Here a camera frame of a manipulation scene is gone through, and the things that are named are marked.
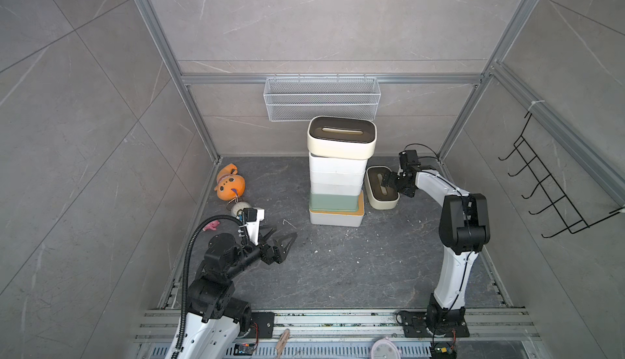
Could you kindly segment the cream box dark lid back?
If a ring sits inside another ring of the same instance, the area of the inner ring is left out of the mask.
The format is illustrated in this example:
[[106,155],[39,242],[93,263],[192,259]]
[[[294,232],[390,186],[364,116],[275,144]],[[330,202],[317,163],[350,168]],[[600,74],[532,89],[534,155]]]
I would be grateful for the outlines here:
[[400,195],[398,192],[393,188],[382,185],[382,180],[390,173],[391,170],[386,166],[371,166],[366,170],[366,194],[373,209],[395,209],[399,202]]

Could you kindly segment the cream box dark lid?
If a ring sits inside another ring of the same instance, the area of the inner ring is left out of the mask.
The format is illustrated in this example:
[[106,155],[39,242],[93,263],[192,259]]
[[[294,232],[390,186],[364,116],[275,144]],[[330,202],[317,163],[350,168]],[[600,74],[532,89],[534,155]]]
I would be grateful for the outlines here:
[[372,121],[342,117],[315,117],[309,123],[307,146],[318,157],[368,160],[378,139]]
[[399,202],[400,195],[398,192],[393,188],[382,185],[382,180],[390,173],[391,170],[386,166],[371,166],[366,170],[366,194],[373,209],[395,209]]

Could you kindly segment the green tissue box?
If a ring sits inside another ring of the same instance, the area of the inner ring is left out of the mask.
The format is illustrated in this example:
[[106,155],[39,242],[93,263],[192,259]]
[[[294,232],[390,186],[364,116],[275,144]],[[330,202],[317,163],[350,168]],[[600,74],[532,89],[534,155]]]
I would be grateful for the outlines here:
[[309,209],[315,212],[347,212],[359,210],[360,196],[310,194]]

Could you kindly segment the large bamboo lid tissue box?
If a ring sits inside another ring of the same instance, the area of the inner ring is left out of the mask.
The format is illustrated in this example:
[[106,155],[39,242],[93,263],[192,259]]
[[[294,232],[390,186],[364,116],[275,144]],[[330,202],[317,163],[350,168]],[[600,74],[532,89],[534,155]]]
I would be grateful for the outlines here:
[[347,212],[315,212],[309,209],[310,222],[314,225],[334,227],[359,227],[365,215],[364,193],[359,194],[359,210]]

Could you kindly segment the small bamboo lid tissue box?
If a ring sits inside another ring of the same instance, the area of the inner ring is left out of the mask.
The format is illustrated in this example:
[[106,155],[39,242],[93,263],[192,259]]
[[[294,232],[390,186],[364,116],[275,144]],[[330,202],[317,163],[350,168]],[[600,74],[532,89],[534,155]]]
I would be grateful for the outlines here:
[[311,183],[311,193],[315,195],[359,196],[362,185],[338,185]]

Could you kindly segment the grey lid white tissue box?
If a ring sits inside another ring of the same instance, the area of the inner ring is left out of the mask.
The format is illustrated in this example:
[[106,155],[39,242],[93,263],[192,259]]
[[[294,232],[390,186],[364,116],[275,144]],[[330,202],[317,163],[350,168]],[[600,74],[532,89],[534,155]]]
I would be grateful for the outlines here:
[[318,173],[360,174],[366,171],[368,160],[320,157],[309,152],[309,168]]

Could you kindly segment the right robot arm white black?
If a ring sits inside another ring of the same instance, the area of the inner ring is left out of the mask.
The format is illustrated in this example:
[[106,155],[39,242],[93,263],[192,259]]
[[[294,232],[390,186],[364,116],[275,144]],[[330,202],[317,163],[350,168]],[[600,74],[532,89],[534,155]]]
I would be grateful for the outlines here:
[[439,239],[444,259],[436,289],[431,294],[425,324],[433,336],[445,336],[465,322],[465,293],[473,264],[491,239],[488,202],[447,180],[424,165],[415,150],[399,153],[400,169],[384,175],[382,185],[413,197],[424,191],[442,208]]

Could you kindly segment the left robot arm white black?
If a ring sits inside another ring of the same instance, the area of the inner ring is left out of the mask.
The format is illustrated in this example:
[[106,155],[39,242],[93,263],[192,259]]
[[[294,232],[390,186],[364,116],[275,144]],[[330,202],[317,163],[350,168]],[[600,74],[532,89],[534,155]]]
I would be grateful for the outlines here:
[[234,278],[257,261],[286,261],[297,234],[272,239],[274,232],[260,237],[258,245],[243,244],[230,233],[213,236],[192,283],[185,261],[180,318],[167,358],[222,358],[239,336],[259,333],[250,304],[234,298]]

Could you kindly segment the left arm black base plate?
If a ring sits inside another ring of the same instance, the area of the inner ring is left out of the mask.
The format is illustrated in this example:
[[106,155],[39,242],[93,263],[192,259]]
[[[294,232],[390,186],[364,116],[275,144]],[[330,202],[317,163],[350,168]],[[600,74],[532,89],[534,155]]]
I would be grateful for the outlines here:
[[271,339],[275,324],[274,312],[252,312],[251,327],[248,334],[250,339]]

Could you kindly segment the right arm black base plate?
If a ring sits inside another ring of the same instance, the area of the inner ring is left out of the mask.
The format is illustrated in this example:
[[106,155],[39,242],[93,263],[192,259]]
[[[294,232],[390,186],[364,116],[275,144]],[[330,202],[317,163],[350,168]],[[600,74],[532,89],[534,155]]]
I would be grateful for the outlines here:
[[407,338],[467,338],[470,332],[462,311],[442,314],[400,310],[395,313],[396,323]]

